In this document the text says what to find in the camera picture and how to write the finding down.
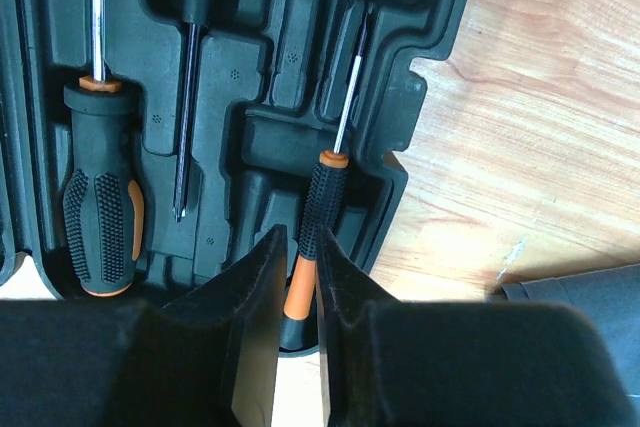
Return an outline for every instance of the wood grain surface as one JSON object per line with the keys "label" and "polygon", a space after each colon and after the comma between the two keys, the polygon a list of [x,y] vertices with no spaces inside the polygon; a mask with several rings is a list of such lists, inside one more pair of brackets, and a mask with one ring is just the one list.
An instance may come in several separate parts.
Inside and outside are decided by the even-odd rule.
{"label": "wood grain surface", "polygon": [[[373,278],[401,299],[640,261],[640,0],[469,0]],[[48,293],[27,263],[0,297]],[[281,359],[273,425],[322,425],[318,356]]]}

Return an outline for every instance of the screwdriver tip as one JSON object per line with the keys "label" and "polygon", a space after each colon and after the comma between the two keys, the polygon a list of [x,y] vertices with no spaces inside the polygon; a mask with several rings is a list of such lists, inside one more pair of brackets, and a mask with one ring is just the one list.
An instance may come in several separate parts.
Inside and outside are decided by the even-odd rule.
{"label": "screwdriver tip", "polygon": [[367,46],[367,39],[369,37],[369,31],[371,30],[371,12],[369,12],[365,5],[364,13],[362,14],[362,22],[360,23],[360,29],[358,31],[357,50],[356,55],[363,57],[364,51]]}
{"label": "screwdriver tip", "polygon": [[180,209],[176,209],[175,207],[173,208],[173,216],[175,217],[176,222],[180,222],[183,219],[184,214],[185,214],[185,209],[180,210]]}

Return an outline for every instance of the textured grip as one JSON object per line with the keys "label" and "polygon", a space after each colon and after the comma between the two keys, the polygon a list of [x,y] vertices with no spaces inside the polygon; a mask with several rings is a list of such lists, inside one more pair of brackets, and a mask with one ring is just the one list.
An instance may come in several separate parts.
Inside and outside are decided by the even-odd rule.
{"label": "textured grip", "polygon": [[81,170],[76,170],[64,193],[62,208],[67,230],[67,242],[71,251],[71,262],[81,282],[91,282],[91,274],[87,265],[87,256],[82,240],[81,210],[82,201],[87,195],[89,178]]}
{"label": "textured grip", "polygon": [[102,280],[115,284],[124,275],[124,222],[118,177],[103,174],[96,178],[96,202],[102,245]]}
{"label": "textured grip", "polygon": [[318,230],[327,227],[333,229],[344,193],[347,169],[329,167],[322,163],[316,165],[311,178],[309,195],[304,206],[302,228],[298,239],[300,255],[305,259],[316,258],[316,236]]}

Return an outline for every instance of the ventilation dots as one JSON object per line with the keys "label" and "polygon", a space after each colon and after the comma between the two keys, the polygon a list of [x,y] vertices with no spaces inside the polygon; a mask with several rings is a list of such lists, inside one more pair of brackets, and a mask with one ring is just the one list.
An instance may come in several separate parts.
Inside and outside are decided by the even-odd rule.
{"label": "ventilation dots", "polygon": [[287,62],[289,62],[290,64],[295,64],[297,63],[299,60],[298,54],[295,52],[289,52],[287,54]]}

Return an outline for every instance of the flathead screwdriver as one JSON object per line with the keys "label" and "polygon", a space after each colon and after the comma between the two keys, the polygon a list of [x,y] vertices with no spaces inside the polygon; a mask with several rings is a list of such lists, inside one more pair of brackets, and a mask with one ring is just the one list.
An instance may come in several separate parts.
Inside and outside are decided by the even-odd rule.
{"label": "flathead screwdriver", "polygon": [[311,178],[298,239],[298,257],[284,305],[284,313],[291,320],[305,320],[309,316],[316,284],[316,237],[321,228],[333,229],[338,220],[349,165],[349,157],[340,151],[360,79],[370,17],[365,9],[333,150],[320,154]]}
{"label": "flathead screwdriver", "polygon": [[74,171],[63,197],[71,261],[82,288],[111,297],[133,282],[144,199],[131,168],[133,91],[108,79],[104,0],[91,0],[92,75],[64,88]]}

